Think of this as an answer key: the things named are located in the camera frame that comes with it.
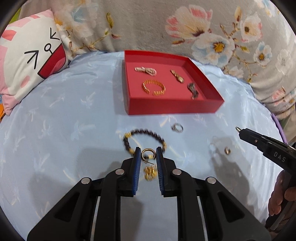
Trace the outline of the person's right hand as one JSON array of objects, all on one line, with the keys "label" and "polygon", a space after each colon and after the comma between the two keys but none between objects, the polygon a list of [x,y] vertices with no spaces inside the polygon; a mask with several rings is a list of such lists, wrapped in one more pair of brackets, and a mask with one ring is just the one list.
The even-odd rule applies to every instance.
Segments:
[{"label": "person's right hand", "polygon": [[283,200],[295,201],[296,189],[290,187],[284,189],[283,182],[285,180],[285,170],[281,171],[277,177],[274,190],[268,201],[268,212],[270,216],[278,215],[281,211],[281,203]]}]

